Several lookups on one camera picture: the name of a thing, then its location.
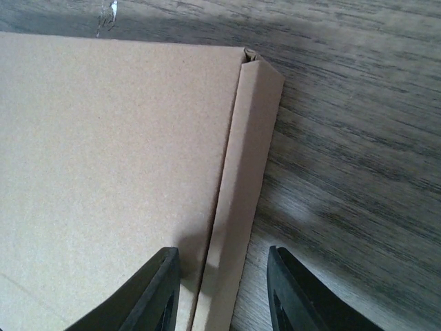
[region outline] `brown cardboard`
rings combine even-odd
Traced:
[[[228,329],[283,85],[248,59],[0,33],[4,330],[68,327],[163,246],[176,329]]]

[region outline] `cardboard flap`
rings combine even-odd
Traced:
[[[283,82],[266,61],[242,65],[194,331],[228,330]]]

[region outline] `gray wooden surface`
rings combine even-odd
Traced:
[[[270,330],[277,244],[385,330],[441,330],[441,3],[118,5],[100,37],[250,46],[287,78],[232,329]],[[3,0],[0,30],[94,37],[100,11]]]

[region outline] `cardboard seam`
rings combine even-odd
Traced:
[[[217,188],[217,192],[216,192],[216,202],[214,204],[214,209],[213,209],[213,214],[212,214],[212,222],[211,222],[210,227],[209,227],[209,234],[207,235],[207,244],[205,245],[206,250],[205,250],[204,257],[203,257],[203,264],[202,264],[202,269],[201,269],[201,277],[200,277],[199,282],[198,282],[198,290],[196,292],[196,300],[194,302],[194,307],[192,307],[192,312],[191,312],[191,315],[190,315],[191,323],[189,323],[189,325],[187,325],[187,330],[193,330],[194,317],[196,315],[196,309],[198,307],[199,294],[201,293],[201,287],[202,287],[202,281],[203,281],[203,278],[204,278],[205,266],[207,265],[208,250],[209,250],[210,244],[212,242],[213,229],[214,229],[214,221],[216,219],[216,211],[218,209],[219,194],[221,193],[221,184],[222,184],[223,179],[224,179],[225,158],[227,156],[229,138],[231,136],[231,131],[232,131],[233,114],[234,114],[234,111],[235,111],[235,108],[236,108],[236,99],[237,99],[237,94],[238,94],[237,92],[238,92],[238,87],[239,87],[240,76],[241,76],[242,71],[243,71],[243,65],[246,64],[247,62],[249,62],[248,59],[247,59],[247,53],[246,53],[245,50],[246,49],[244,48],[244,57],[242,59],[242,63],[240,65],[240,70],[239,70],[239,73],[238,73],[238,76],[237,76],[236,89],[235,89],[235,92],[234,92],[234,98],[233,98],[233,102],[232,102],[232,106],[231,106],[231,110],[230,110],[227,140],[225,142],[225,148],[223,150],[222,168],[220,169],[221,175],[220,175],[220,179],[219,179],[219,183],[218,183],[218,188]]]

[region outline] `wood grain surface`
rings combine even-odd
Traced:
[[[95,37],[102,4],[3,0],[0,30]],[[232,330],[271,329],[271,245],[385,330],[441,330],[441,2],[120,0],[100,38],[249,46],[287,78]]]

